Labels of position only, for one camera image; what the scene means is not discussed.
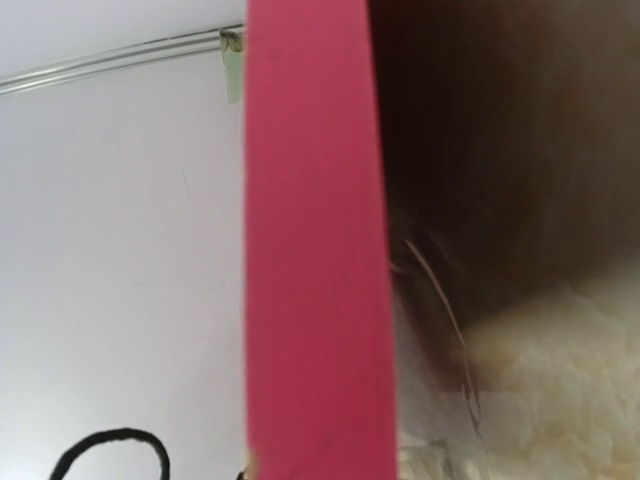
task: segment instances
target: pink strap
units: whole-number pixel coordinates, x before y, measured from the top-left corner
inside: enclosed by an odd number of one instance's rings
[[[248,420],[258,480],[393,480],[366,3],[250,0],[248,45]]]

